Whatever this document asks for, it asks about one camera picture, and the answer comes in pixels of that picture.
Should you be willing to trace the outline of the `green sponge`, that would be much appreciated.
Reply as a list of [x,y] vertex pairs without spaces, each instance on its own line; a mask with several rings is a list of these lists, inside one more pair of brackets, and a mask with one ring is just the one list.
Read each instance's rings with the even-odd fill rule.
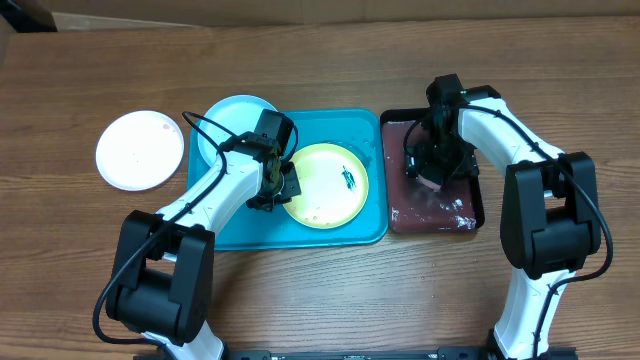
[[418,180],[419,183],[421,183],[422,185],[428,187],[429,189],[431,189],[431,190],[433,190],[435,192],[439,192],[441,190],[441,186],[439,184],[436,184],[433,181],[422,177],[421,175],[419,175],[417,177],[417,180]]

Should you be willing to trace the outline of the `light blue plate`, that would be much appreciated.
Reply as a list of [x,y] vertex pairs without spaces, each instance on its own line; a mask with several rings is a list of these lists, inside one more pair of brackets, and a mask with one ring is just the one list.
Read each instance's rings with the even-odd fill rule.
[[[235,135],[253,131],[263,110],[276,111],[268,101],[253,95],[234,95],[214,104],[204,115],[205,118],[223,126]],[[199,128],[215,143],[221,145],[231,136],[226,131],[209,122],[200,120]],[[198,148],[204,161],[212,167],[217,160],[217,152],[211,143],[199,133]]]

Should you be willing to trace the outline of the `yellow plate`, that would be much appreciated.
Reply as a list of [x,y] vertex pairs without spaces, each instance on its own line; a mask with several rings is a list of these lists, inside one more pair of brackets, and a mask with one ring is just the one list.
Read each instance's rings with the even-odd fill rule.
[[284,205],[297,222],[333,229],[353,220],[364,208],[369,179],[361,160],[344,147],[319,143],[292,158],[301,194]]

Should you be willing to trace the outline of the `white plate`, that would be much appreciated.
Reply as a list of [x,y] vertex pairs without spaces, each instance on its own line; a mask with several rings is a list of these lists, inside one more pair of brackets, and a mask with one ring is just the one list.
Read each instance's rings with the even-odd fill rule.
[[145,191],[174,174],[184,148],[184,137],[174,120],[157,111],[139,110],[119,117],[103,131],[95,162],[111,186]]

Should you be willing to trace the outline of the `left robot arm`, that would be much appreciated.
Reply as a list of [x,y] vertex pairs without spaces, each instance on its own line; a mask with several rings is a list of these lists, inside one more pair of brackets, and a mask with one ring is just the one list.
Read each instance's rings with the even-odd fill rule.
[[182,116],[214,148],[214,163],[170,205],[125,218],[92,326],[105,343],[151,345],[160,359],[221,359],[225,345],[207,323],[216,235],[242,206],[270,212],[300,194],[291,161],[299,135],[285,114],[264,109],[241,134],[224,128],[218,143],[204,116]]

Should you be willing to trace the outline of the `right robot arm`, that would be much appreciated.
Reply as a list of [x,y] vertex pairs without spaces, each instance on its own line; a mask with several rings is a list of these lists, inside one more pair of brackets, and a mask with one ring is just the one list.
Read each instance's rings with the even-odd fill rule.
[[595,165],[537,136],[490,86],[464,88],[449,74],[434,79],[426,98],[416,123],[429,138],[403,145],[407,177],[439,191],[473,176],[480,151],[504,178],[500,240],[513,271],[490,355],[552,359],[548,334],[566,286],[601,276],[612,262]]

